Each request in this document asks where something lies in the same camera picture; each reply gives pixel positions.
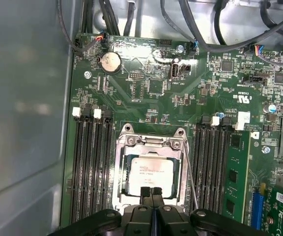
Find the green expansion card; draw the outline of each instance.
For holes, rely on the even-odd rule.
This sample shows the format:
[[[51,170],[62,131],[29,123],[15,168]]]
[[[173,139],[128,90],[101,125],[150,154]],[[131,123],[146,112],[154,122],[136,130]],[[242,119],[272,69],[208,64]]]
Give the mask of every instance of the green expansion card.
[[[283,235],[283,190],[269,187],[266,192],[262,228],[269,235]]]
[[[199,206],[249,226],[254,192],[283,176],[283,67],[250,51],[108,36],[75,54],[70,96],[62,227],[138,204],[143,185],[190,212],[186,149]]]

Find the capacitor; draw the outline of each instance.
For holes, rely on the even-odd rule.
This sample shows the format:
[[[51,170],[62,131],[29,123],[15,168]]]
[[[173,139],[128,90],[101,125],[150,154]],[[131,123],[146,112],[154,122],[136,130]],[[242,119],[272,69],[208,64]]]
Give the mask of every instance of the capacitor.
[[[225,117],[225,114],[223,112],[216,112],[215,116],[219,117],[220,119],[223,119]]]
[[[114,52],[104,53],[102,57],[99,58],[98,62],[102,70],[109,75],[119,72],[122,65],[120,55]]]
[[[274,104],[267,104],[263,108],[264,113],[275,113],[277,111],[277,107]]]

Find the mounting hole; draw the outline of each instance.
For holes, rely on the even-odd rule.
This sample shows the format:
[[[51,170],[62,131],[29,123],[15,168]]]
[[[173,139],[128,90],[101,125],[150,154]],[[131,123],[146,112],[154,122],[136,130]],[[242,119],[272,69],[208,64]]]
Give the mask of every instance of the mounting hole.
[[[181,229],[181,230],[180,230],[180,233],[181,233],[181,234],[187,234],[187,230],[186,230],[186,229]]]

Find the green circuit board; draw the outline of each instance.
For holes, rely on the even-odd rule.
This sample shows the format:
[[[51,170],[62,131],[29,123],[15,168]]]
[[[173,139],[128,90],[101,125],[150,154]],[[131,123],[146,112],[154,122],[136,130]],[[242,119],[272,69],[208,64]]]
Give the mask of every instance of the green circuit board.
[[[79,34],[77,41],[84,45],[95,36]],[[120,70],[112,75],[102,70],[99,61],[106,52],[117,53],[121,58]],[[283,52],[263,53],[276,61],[283,57]],[[171,64],[175,58],[180,61],[180,71],[172,77]],[[223,113],[230,132],[220,212],[245,224],[251,224],[253,192],[261,183],[273,185],[277,175],[283,176],[283,164],[279,164],[283,157],[278,151],[283,116],[283,67],[264,63],[252,52],[240,49],[213,54],[190,42],[108,36],[103,44],[96,43],[87,52],[75,54],[71,83],[62,227],[99,210],[95,204],[112,207],[115,141],[126,123],[132,124],[135,132],[156,135],[171,135],[183,127],[190,144],[190,158],[195,163],[197,148],[193,142],[197,124],[203,118],[208,126],[216,113]],[[264,112],[269,104],[276,105],[274,114]],[[84,157],[83,153],[77,154],[77,147],[82,147],[83,141],[76,137],[87,127],[78,127],[72,115],[74,108],[79,108],[81,114],[89,108],[100,108],[108,114],[107,130],[103,125],[99,131],[109,137],[105,148],[110,149],[107,160],[98,153],[95,154],[99,156],[98,163],[93,160],[85,163],[84,158],[75,163],[75,156]],[[237,123],[240,126],[242,123],[241,130],[235,130]],[[269,153],[262,152],[264,146],[270,148]],[[88,171],[87,180],[77,177],[80,170],[82,176]],[[94,170],[100,175],[92,178]],[[82,197],[90,186],[96,186],[92,191],[97,195],[91,196],[97,199],[95,203],[90,197]],[[187,211],[193,208],[189,184],[184,207]]]

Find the black cable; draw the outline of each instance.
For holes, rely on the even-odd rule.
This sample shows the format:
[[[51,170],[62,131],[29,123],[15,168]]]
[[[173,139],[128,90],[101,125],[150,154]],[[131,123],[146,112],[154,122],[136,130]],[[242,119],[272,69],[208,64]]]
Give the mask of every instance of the black cable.
[[[128,3],[128,11],[127,11],[127,21],[126,25],[124,28],[123,36],[129,36],[131,27],[132,27],[132,22],[134,19],[134,11],[135,11],[135,3],[130,2]]]
[[[62,13],[62,0],[57,0],[57,15],[58,15],[58,20],[59,20],[59,24],[61,26],[62,32],[68,42],[68,44],[75,50],[75,51],[79,51],[79,52],[85,52],[88,51],[88,49],[90,49],[93,45],[95,45],[95,43],[97,42],[96,39],[94,39],[93,41],[91,41],[90,43],[88,43],[85,47],[83,48],[79,48],[77,47],[75,44],[72,43],[71,39],[68,36],[65,24],[64,24],[64,20],[63,20],[63,13]]]
[[[168,23],[169,26],[171,26],[175,31],[180,33],[184,38],[186,38],[187,40],[189,40],[191,42],[194,42],[194,39],[192,37],[190,37],[186,32],[184,32],[181,28],[179,28],[179,26],[177,26],[173,22],[173,20],[171,20],[171,18],[169,17],[169,15],[166,12],[165,3],[166,3],[166,0],[160,0],[161,14],[162,14],[163,18],[165,19],[165,21]]]
[[[260,5],[260,17],[263,21],[263,23],[268,27],[272,28],[275,27],[277,24],[270,18],[267,9],[270,7],[269,0],[263,0]],[[277,31],[278,34],[283,36],[283,28]]]
[[[229,0],[218,0],[214,6],[215,11],[215,19],[214,19],[214,29],[216,37],[220,43],[220,45],[226,45],[226,42],[224,38],[222,37],[221,31],[220,31],[220,14],[221,11],[226,7]]]
[[[279,29],[283,28],[283,21],[282,21],[278,25],[276,25],[275,27],[271,28],[270,30],[258,35],[257,37],[246,40],[244,42],[229,45],[229,46],[222,46],[222,47],[209,46],[205,42],[204,38],[201,36],[201,34],[199,32],[199,29],[198,29],[197,24],[194,20],[194,17],[193,17],[193,14],[191,12],[188,1],[187,0],[179,0],[179,3],[180,3],[180,7],[181,7],[181,10],[182,10],[185,22],[186,22],[187,26],[189,27],[190,31],[192,32],[193,36],[196,38],[196,40],[198,41],[198,43],[200,44],[200,46],[204,50],[206,50],[208,52],[212,52],[212,53],[224,53],[224,52],[232,51],[232,50],[239,49],[239,48],[242,48],[242,47],[246,47],[248,45],[255,44],[259,41],[266,39],[267,37],[271,36],[273,33],[278,31]]]
[[[93,9],[94,0],[89,0],[87,5],[87,33],[92,33]]]
[[[111,20],[111,24],[114,30],[114,34],[115,35],[120,35],[120,31],[118,30],[118,26],[117,26],[117,21],[116,21],[116,17],[112,8],[112,5],[110,3],[110,0],[104,0],[108,15],[110,17]]]
[[[106,8],[106,6],[104,4],[104,1],[103,0],[99,0],[99,3],[100,3],[100,8],[101,8],[101,11],[102,11],[102,15],[103,15],[103,20],[106,22],[106,25],[107,25],[107,31],[108,31],[109,34],[114,35],[114,29],[113,29],[113,26],[112,26],[111,19],[110,19],[110,16],[108,14],[107,8]]]
[[[88,9],[88,0],[83,0],[83,18],[82,18],[82,25],[81,25],[81,33],[86,33],[87,9]]]

